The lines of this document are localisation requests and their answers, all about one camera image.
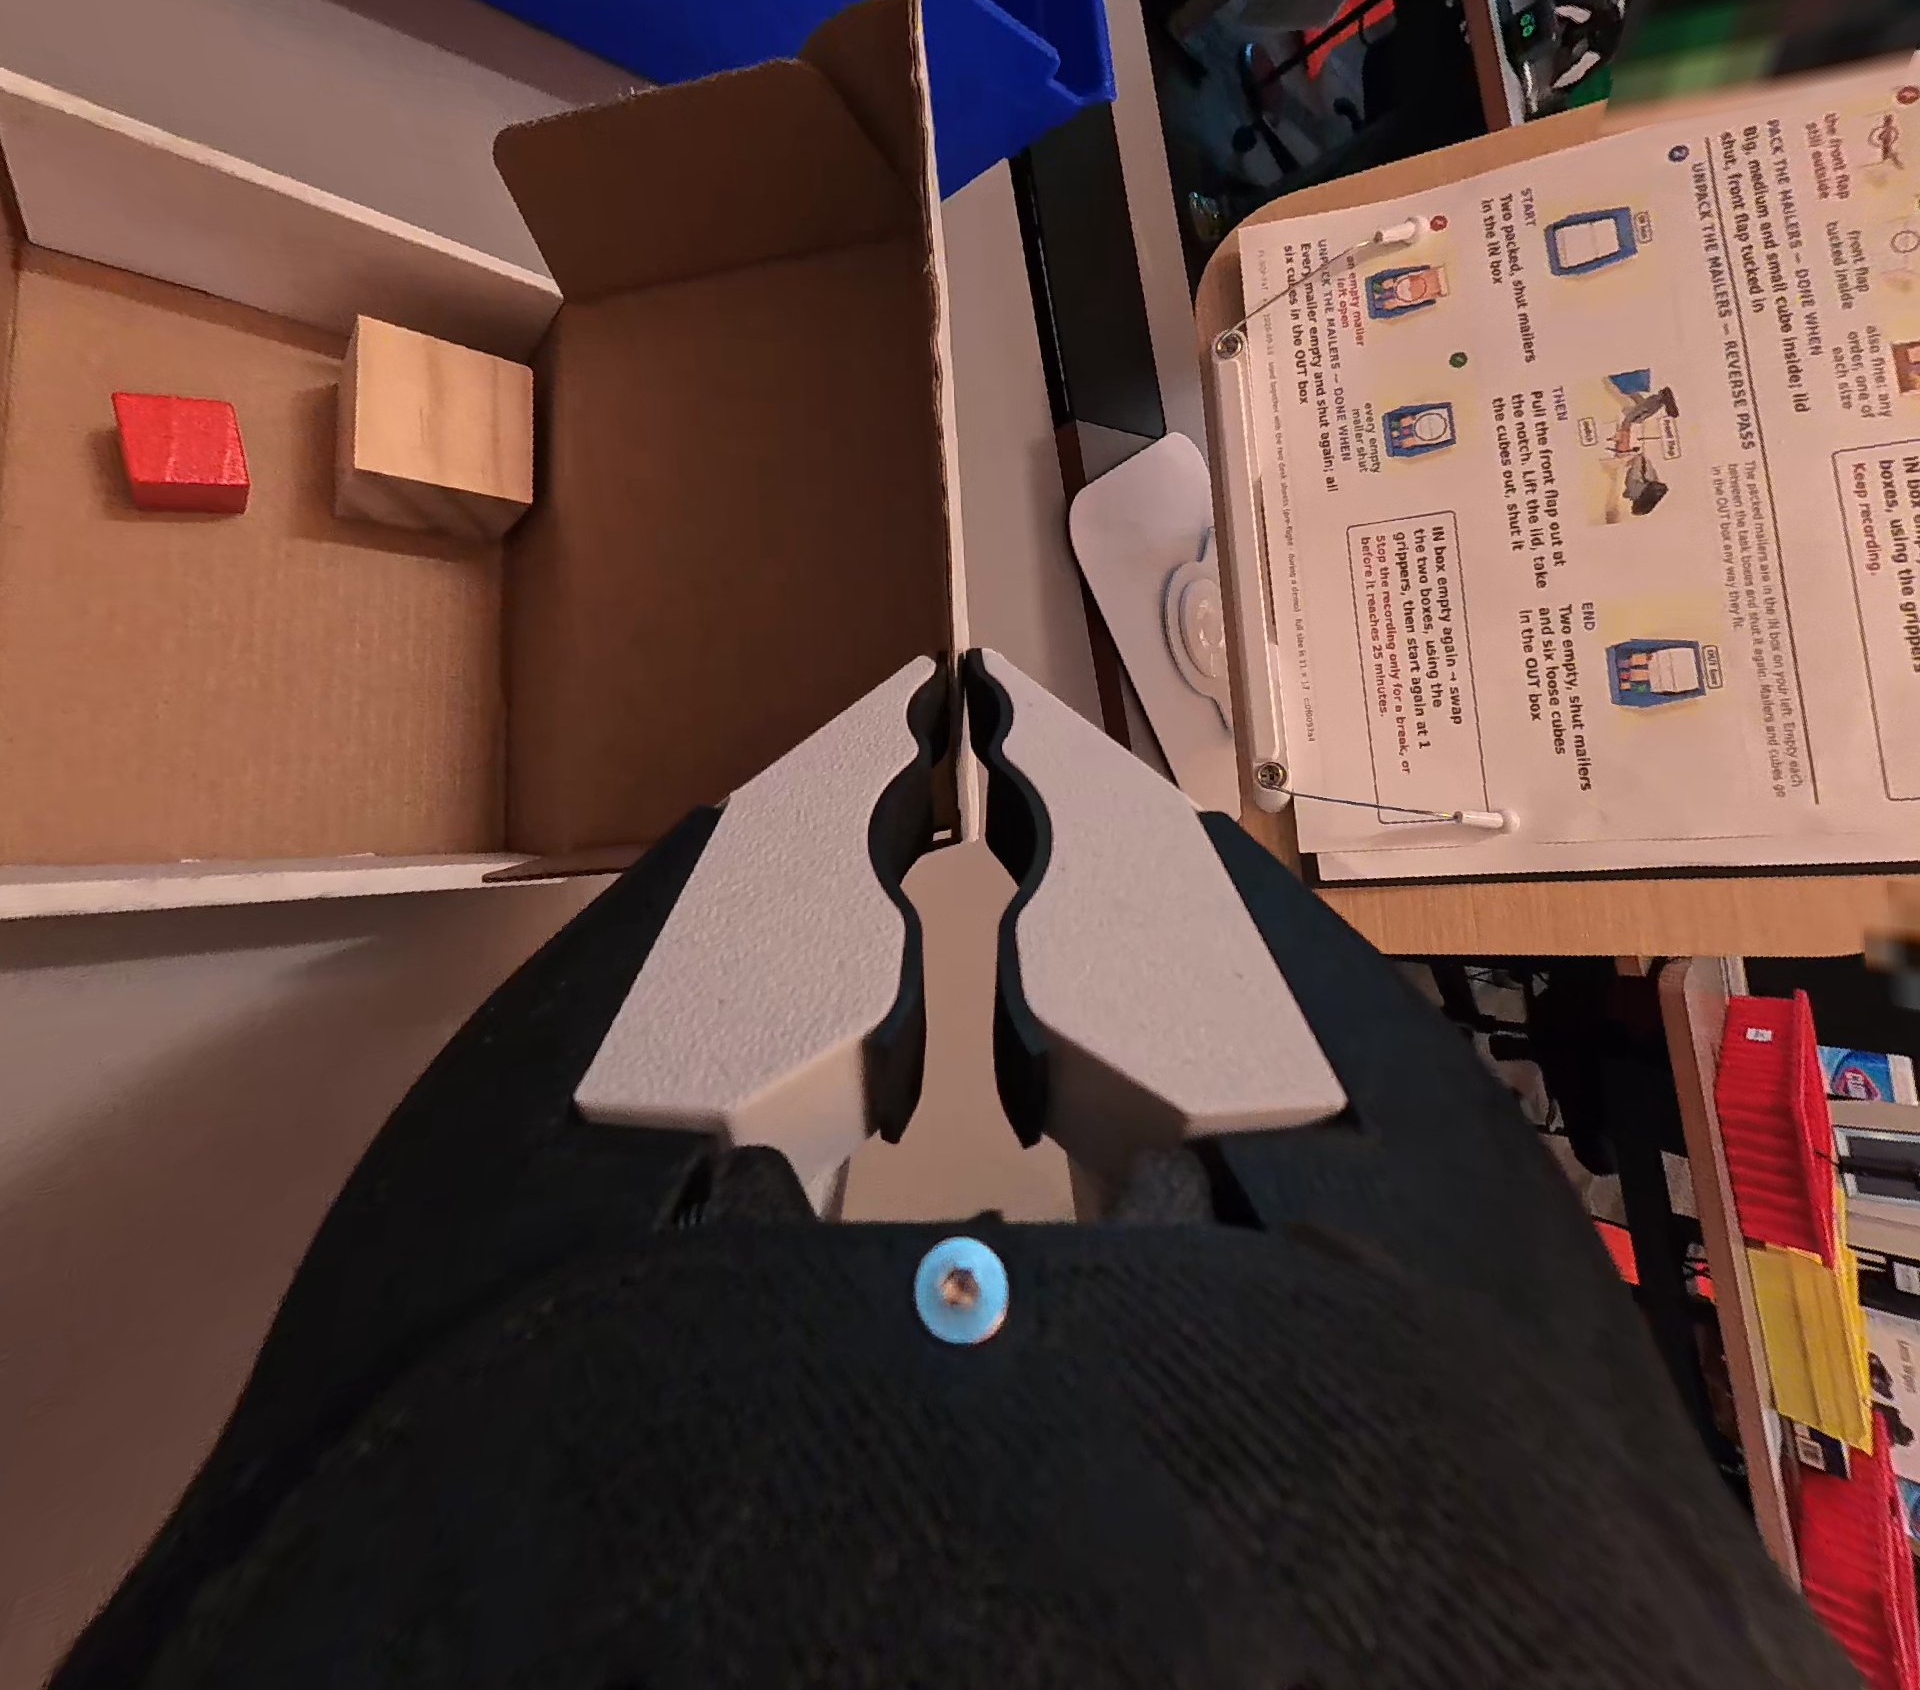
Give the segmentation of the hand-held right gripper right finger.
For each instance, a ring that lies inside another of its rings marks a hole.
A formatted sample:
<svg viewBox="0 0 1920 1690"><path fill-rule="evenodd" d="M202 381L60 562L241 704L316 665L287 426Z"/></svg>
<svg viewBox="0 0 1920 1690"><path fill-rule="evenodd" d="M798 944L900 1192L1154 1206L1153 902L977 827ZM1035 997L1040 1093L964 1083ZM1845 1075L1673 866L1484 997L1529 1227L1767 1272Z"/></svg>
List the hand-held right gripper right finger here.
<svg viewBox="0 0 1920 1690"><path fill-rule="evenodd" d="M1195 802L990 648L968 652L984 835L1012 880L994 1077L1094 1198L1141 1157L1348 1105Z"/></svg>

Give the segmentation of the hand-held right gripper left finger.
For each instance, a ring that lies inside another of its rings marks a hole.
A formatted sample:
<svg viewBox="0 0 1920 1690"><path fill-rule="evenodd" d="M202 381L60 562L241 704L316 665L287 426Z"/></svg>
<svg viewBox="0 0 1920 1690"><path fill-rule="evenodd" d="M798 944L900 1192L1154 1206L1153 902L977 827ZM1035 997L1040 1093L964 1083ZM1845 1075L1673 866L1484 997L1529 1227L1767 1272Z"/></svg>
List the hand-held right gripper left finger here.
<svg viewBox="0 0 1920 1690"><path fill-rule="evenodd" d="M917 657L718 809L574 1102L603 1126L777 1150L820 1214L924 1081L924 935L952 671Z"/></svg>

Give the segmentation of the white cardboard mailer box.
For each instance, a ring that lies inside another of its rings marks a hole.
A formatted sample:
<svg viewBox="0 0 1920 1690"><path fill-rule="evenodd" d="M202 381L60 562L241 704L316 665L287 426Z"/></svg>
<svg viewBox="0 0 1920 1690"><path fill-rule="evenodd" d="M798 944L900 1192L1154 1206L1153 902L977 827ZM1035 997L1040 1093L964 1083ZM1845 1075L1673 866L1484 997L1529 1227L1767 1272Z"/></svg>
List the white cardboard mailer box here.
<svg viewBox="0 0 1920 1690"><path fill-rule="evenodd" d="M612 871L966 636L922 0L504 127L542 267L4 72L4 919ZM359 315L524 364L496 542L334 513ZM133 505L112 394L236 408Z"/></svg>

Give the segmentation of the wooden cube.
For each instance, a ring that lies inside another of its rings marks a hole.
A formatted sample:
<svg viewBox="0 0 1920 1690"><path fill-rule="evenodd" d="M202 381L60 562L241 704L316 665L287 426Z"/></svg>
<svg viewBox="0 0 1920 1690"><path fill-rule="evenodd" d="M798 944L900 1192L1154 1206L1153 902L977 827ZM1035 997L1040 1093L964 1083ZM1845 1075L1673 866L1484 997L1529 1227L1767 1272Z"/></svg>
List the wooden cube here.
<svg viewBox="0 0 1920 1690"><path fill-rule="evenodd" d="M360 313L336 416L334 515L499 542L534 501L534 370Z"/></svg>

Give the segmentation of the red cube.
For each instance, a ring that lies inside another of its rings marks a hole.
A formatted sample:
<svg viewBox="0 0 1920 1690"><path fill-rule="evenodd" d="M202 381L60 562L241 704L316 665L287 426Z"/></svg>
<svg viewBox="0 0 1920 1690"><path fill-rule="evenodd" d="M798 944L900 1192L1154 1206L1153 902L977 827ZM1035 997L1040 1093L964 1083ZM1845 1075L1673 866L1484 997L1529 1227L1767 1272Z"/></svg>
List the red cube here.
<svg viewBox="0 0 1920 1690"><path fill-rule="evenodd" d="M252 475L236 406L214 398L110 394L133 508L159 515L238 518Z"/></svg>

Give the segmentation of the printed instruction sheet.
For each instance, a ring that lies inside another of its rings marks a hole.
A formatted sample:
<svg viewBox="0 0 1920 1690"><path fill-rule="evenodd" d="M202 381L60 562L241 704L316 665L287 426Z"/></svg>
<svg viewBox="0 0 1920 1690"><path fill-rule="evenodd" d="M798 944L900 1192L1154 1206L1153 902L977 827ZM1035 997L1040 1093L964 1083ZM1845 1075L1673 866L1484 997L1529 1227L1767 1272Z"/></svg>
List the printed instruction sheet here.
<svg viewBox="0 0 1920 1690"><path fill-rule="evenodd" d="M1252 764L1339 876L1919 837L1917 58L1238 229Z"/></svg>

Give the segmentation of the yellow plastic bin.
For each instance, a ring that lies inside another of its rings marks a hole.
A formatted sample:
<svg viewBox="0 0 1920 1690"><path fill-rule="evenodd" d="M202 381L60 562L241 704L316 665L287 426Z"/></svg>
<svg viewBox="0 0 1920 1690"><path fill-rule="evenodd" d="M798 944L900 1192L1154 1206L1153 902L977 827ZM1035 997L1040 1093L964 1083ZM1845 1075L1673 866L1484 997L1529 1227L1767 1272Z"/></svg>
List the yellow plastic bin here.
<svg viewBox="0 0 1920 1690"><path fill-rule="evenodd" d="M1810 1251L1747 1247L1775 1409L1793 1423L1871 1453L1877 1439L1861 1272L1850 1246L1824 1264Z"/></svg>

